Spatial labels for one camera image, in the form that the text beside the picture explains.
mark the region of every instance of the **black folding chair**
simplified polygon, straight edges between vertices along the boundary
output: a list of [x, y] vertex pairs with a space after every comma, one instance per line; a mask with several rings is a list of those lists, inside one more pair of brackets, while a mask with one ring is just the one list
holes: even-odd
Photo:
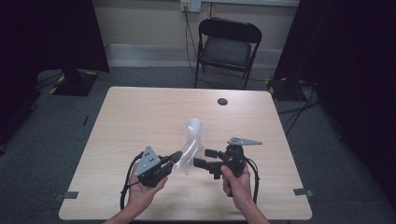
[[242, 78], [245, 79], [243, 89], [245, 89], [261, 42], [262, 32], [251, 23], [221, 18], [201, 21], [194, 88], [197, 88], [199, 64], [201, 64], [203, 68], [209, 65], [243, 72]]

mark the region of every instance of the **black curtain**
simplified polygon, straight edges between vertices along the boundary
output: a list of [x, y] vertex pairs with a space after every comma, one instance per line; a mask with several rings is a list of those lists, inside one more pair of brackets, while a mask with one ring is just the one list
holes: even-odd
[[109, 71], [90, 0], [0, 0], [0, 29], [0, 143], [41, 71]]
[[396, 3], [301, 0], [275, 79], [318, 83], [321, 102], [396, 207]]

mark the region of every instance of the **wooden table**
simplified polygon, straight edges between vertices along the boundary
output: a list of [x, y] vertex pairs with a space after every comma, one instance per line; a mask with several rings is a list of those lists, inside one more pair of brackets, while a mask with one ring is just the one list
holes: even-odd
[[[219, 105], [218, 99], [228, 100]], [[262, 141], [244, 146], [259, 167], [258, 206], [272, 220], [312, 216], [271, 95], [266, 91], [226, 91], [113, 87], [106, 96], [59, 216], [65, 220], [108, 219], [120, 211], [120, 191], [133, 158], [146, 146], [158, 155], [180, 150], [188, 119], [203, 122], [205, 148], [224, 151], [233, 136]], [[222, 180], [192, 168], [174, 169], [151, 206], [138, 219], [242, 220]]]

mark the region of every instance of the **chair backrest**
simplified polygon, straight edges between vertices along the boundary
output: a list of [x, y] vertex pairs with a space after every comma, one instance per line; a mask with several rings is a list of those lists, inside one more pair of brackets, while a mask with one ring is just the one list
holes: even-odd
[[255, 25], [221, 18], [209, 18], [201, 21], [199, 34], [200, 38], [202, 35], [209, 35], [248, 43], [260, 44], [262, 41], [262, 32]]

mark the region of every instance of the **white wall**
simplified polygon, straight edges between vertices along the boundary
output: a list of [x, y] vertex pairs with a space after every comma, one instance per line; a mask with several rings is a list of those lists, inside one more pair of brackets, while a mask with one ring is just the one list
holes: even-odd
[[[180, 48], [185, 55], [186, 18], [179, 1], [93, 0], [96, 16], [106, 44]], [[195, 44], [199, 22], [212, 16], [248, 21], [263, 34], [258, 63], [277, 63], [296, 11], [296, 7], [202, 3], [201, 13], [188, 18]]]

